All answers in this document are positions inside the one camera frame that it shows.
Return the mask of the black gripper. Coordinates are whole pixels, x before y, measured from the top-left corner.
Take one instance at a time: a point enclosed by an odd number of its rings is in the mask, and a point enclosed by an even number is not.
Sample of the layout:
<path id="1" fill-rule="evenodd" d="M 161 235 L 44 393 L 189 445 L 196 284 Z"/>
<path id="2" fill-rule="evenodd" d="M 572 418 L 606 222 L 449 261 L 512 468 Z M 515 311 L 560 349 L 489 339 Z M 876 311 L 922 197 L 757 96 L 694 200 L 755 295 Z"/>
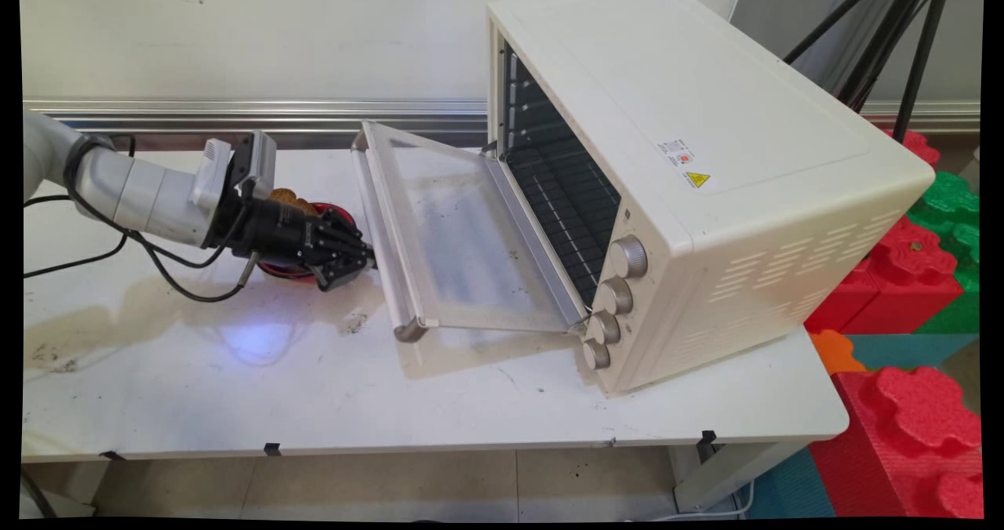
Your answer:
<path id="1" fill-rule="evenodd" d="M 318 208 L 318 216 L 308 215 L 298 206 L 255 197 L 246 204 L 239 194 L 226 193 L 206 248 L 222 245 L 241 258 L 257 252 L 261 261 L 284 268 L 313 266 L 317 288 L 333 291 L 373 269 L 376 254 L 350 213 L 340 206 Z"/>

